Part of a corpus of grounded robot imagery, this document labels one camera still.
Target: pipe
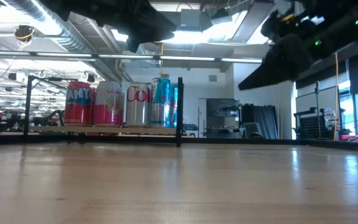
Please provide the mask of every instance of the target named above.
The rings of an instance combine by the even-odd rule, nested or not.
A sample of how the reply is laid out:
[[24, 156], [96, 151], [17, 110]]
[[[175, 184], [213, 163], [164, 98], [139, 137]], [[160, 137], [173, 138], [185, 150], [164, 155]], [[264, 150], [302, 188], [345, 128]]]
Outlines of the pipe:
[[[14, 9], [20, 11], [23, 14], [31, 16], [36, 21], [40, 22], [41, 25], [45, 25], [40, 27], [40, 30], [43, 33], [48, 32], [48, 29], [51, 29], [51, 32], [58, 32], [59, 30], [57, 28], [61, 29], [60, 35], [62, 37], [67, 37], [67, 39], [54, 39], [53, 41], [61, 45], [67, 51], [86, 54], [96, 53], [95, 49], [89, 43], [87, 43], [87, 41], [85, 41], [82, 35], [69, 22], [64, 22], [62, 18], [39, 3], [38, 0], [5, 1]], [[114, 74], [112, 70], [100, 59], [96, 60], [95, 62], [87, 63], [100, 70], [105, 80], [121, 82], [121, 77], [117, 74]]]

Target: wooden table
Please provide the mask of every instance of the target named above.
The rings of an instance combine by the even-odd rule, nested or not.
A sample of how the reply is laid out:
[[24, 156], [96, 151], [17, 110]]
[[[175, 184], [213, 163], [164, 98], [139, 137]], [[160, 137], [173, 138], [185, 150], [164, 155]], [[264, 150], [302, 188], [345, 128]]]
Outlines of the wooden table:
[[0, 146], [0, 223], [358, 223], [358, 152]]

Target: wooden shelf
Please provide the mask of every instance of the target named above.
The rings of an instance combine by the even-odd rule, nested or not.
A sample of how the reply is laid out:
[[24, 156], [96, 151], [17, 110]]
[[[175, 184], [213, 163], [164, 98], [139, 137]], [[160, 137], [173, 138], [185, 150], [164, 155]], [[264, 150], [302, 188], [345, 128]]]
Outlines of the wooden shelf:
[[176, 128], [102, 128], [102, 127], [56, 127], [56, 126], [33, 126], [31, 131], [56, 131], [56, 132], [84, 132], [84, 133], [141, 133], [141, 134], [176, 134]]

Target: black metal frame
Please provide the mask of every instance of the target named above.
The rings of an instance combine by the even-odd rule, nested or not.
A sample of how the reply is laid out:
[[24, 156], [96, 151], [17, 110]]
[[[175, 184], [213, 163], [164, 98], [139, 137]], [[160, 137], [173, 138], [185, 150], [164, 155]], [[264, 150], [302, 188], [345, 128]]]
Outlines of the black metal frame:
[[58, 88], [64, 88], [59, 86], [54, 81], [66, 80], [63, 78], [38, 78], [29, 76], [27, 84], [27, 99], [26, 99], [26, 111], [25, 111], [25, 124], [23, 136], [3, 136], [0, 135], [1, 144], [23, 144], [23, 143], [41, 143], [41, 142], [109, 142], [109, 143], [170, 143], [176, 144], [176, 147], [180, 147], [182, 143], [192, 144], [278, 144], [278, 145], [310, 145], [317, 147], [335, 147], [341, 149], [358, 150], [358, 142], [344, 142], [344, 141], [320, 141], [320, 140], [276, 140], [276, 139], [206, 139], [206, 138], [183, 138], [181, 136], [181, 130], [183, 127], [183, 92], [184, 84], [183, 79], [178, 79], [178, 122], [177, 131], [174, 138], [151, 138], [151, 137], [122, 137], [122, 136], [77, 136], [68, 134], [45, 134], [29, 136], [29, 118], [30, 118], [30, 102], [31, 102], [31, 90], [32, 81], [40, 80], [54, 85]]

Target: blue can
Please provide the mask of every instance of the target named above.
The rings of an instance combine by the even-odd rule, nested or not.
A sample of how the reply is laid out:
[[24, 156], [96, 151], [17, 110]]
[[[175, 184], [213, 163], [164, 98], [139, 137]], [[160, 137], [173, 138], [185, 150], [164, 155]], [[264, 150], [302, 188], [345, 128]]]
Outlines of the blue can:
[[171, 84], [171, 127], [175, 128], [178, 122], [178, 92], [179, 87], [178, 84], [172, 83]]
[[152, 79], [152, 104], [150, 123], [153, 127], [169, 128], [171, 125], [171, 81], [167, 78]]

